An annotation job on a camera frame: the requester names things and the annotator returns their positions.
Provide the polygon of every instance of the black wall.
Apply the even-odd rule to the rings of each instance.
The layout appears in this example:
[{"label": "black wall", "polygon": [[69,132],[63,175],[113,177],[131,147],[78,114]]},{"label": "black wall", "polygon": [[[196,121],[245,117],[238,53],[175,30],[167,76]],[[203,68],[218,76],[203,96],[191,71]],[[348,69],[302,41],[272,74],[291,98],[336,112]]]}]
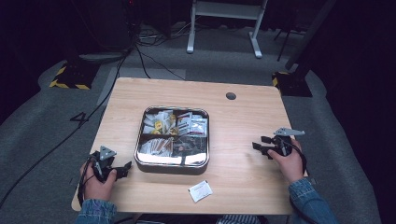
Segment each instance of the black wall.
[{"label": "black wall", "polygon": [[383,223],[394,223],[396,200],[395,27],[393,1],[337,1],[299,60],[316,55],[311,69],[374,187]]},{"label": "black wall", "polygon": [[131,2],[137,4],[126,0],[1,1],[0,124],[39,92],[38,77],[55,63],[129,47],[130,37],[137,32],[133,29],[140,25]]}]

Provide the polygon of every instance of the person's right hand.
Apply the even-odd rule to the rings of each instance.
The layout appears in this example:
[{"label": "person's right hand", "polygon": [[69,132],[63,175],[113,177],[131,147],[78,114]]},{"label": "person's right hand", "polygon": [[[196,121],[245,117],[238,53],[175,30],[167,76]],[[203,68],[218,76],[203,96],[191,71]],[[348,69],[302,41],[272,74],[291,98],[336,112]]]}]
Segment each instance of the person's right hand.
[{"label": "person's right hand", "polygon": [[[299,142],[291,139],[291,143],[301,150]],[[271,149],[268,150],[268,155],[270,155],[279,164],[280,171],[283,176],[286,177],[289,184],[304,178],[303,161],[301,160],[300,154],[295,149],[292,150],[287,157],[281,156]]]}]

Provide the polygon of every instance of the finger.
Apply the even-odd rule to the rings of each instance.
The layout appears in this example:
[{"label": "finger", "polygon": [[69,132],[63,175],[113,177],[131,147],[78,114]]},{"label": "finger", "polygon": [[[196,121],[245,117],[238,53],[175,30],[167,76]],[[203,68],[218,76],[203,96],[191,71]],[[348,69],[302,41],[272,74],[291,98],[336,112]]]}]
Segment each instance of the finger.
[{"label": "finger", "polygon": [[273,151],[272,149],[269,149],[267,153],[268,155],[270,155],[270,157],[272,157],[276,161],[282,160],[282,156],[277,154],[277,152]]},{"label": "finger", "polygon": [[90,162],[90,164],[88,164],[88,167],[87,167],[87,176],[92,176],[92,175],[93,175],[92,165],[93,165],[92,162]]},{"label": "finger", "polygon": [[117,179],[117,170],[113,169],[113,170],[111,170],[110,174],[108,174],[107,181],[106,181],[105,185],[109,188],[112,188],[114,182],[116,182],[116,179]]},{"label": "finger", "polygon": [[291,139],[291,143],[295,146],[297,146],[297,148],[299,148],[301,150],[301,145],[300,142],[295,140],[295,139]]},{"label": "finger", "polygon": [[87,164],[87,162],[84,162],[84,164],[82,164],[82,166],[79,168],[79,174],[80,175],[82,175],[82,173],[84,173],[85,164]]}]

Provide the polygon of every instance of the wooden table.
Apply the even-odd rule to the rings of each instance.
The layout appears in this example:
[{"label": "wooden table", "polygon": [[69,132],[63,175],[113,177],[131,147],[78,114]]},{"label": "wooden table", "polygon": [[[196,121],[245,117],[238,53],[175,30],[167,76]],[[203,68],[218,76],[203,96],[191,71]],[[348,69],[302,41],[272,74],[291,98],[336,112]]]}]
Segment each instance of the wooden table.
[{"label": "wooden table", "polygon": [[[227,92],[236,95],[226,98]],[[140,122],[151,105],[201,108],[210,119],[210,161],[202,175],[144,173],[134,161]],[[111,202],[120,212],[189,214],[291,214],[288,184],[277,164],[252,142],[290,127],[274,87],[121,77],[108,102],[92,152],[118,152],[113,166],[133,161],[116,182]],[[188,189],[207,180],[213,194],[195,203]],[[78,199],[72,207],[79,210]]]}]

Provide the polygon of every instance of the stool leg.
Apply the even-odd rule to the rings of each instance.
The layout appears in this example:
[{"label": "stool leg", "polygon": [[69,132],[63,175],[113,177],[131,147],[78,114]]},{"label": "stool leg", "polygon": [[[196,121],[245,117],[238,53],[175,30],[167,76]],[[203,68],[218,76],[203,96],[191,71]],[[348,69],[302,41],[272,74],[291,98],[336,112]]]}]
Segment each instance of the stool leg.
[{"label": "stool leg", "polygon": [[288,30],[288,33],[286,34],[285,41],[283,41],[282,49],[280,50],[279,56],[277,57],[277,61],[278,61],[278,62],[279,62],[279,60],[280,60],[280,56],[281,56],[282,53],[283,53],[283,49],[285,48],[286,42],[288,42],[289,35],[290,35],[290,30]]},{"label": "stool leg", "polygon": [[189,35],[189,43],[187,44],[187,52],[194,52],[194,41],[195,41],[195,12],[196,12],[197,1],[193,0],[191,8],[191,28]]},{"label": "stool leg", "polygon": [[279,37],[280,33],[282,33],[282,29],[280,29],[279,33],[277,33],[276,37],[274,38],[274,40],[277,40],[277,38]]},{"label": "stool leg", "polygon": [[254,54],[256,58],[262,57],[262,51],[260,50],[259,43],[257,42],[257,33],[259,32],[260,25],[262,24],[262,16],[264,15],[265,7],[267,5],[267,0],[262,1],[262,5],[260,7],[259,15],[257,16],[256,25],[254,27],[254,32],[249,32],[249,38],[251,42],[251,46],[253,47]]}]

